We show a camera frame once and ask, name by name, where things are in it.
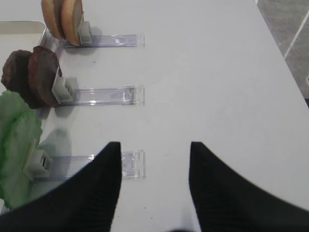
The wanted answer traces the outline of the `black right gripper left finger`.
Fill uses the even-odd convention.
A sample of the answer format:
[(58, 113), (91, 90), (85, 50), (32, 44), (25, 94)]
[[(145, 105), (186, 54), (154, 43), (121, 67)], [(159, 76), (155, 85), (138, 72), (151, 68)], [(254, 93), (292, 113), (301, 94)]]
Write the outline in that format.
[(2, 232), (108, 232), (122, 182), (121, 144), (108, 143), (72, 178), (0, 217)]

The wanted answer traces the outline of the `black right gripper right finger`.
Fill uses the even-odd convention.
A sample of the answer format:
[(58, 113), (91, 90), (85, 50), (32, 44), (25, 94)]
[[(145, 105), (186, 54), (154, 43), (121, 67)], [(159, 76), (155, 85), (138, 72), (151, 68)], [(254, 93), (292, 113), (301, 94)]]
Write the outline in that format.
[(239, 175), (201, 142), (190, 147), (189, 187), (203, 232), (307, 232), (308, 211)]

